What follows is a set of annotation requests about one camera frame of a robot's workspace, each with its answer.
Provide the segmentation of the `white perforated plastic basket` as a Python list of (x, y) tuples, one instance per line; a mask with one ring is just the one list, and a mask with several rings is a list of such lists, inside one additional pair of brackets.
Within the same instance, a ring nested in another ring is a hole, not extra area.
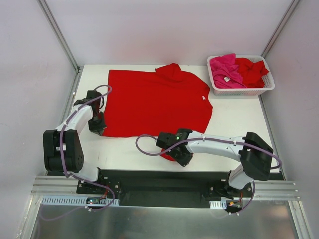
[(208, 73), (209, 77), (212, 83), (213, 92), (217, 96), (258, 96), (265, 91), (273, 90), (275, 87), (274, 79), (272, 77), (272, 74), (270, 72), (270, 69), (265, 61), (265, 59), (261, 56), (256, 55), (237, 55), (236, 58), (247, 58), (252, 62), (258, 62), (258, 61), (264, 61), (265, 67), (269, 70), (269, 73), (262, 77), (265, 86), (263, 88), (241, 88), (241, 89), (219, 89), (215, 86), (213, 82), (213, 76), (211, 72), (211, 67), (209, 66), (209, 60), (213, 57), (217, 56), (210, 56), (207, 58), (207, 67), (208, 67)]

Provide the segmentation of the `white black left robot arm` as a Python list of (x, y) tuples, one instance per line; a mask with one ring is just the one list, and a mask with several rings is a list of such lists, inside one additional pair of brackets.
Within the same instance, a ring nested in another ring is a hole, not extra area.
[(93, 134), (101, 136), (106, 129), (104, 95), (96, 89), (88, 90), (85, 98), (76, 100), (70, 115), (56, 129), (43, 133), (44, 165), (48, 172), (62, 173), (88, 186), (93, 193), (105, 190), (101, 169), (85, 161), (80, 134), (85, 126)]

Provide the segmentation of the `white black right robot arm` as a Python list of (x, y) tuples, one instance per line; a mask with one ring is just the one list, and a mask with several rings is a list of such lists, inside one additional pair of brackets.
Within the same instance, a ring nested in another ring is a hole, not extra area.
[(162, 132), (156, 146), (185, 167), (196, 153), (217, 155), (236, 160), (240, 165), (231, 170), (223, 183), (213, 186), (216, 194), (233, 198), (249, 183), (270, 178), (273, 149), (256, 133), (241, 137), (220, 137), (180, 129), (176, 134)]

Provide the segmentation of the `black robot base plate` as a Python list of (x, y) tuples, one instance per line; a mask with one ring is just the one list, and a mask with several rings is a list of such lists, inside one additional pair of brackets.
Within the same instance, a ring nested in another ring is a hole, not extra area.
[(211, 201), (248, 199), (252, 185), (242, 190), (227, 186), (227, 172), (173, 172), (101, 170), (97, 181), (109, 190), (78, 182), (78, 194), (91, 194), (119, 200), (121, 206), (208, 208)]

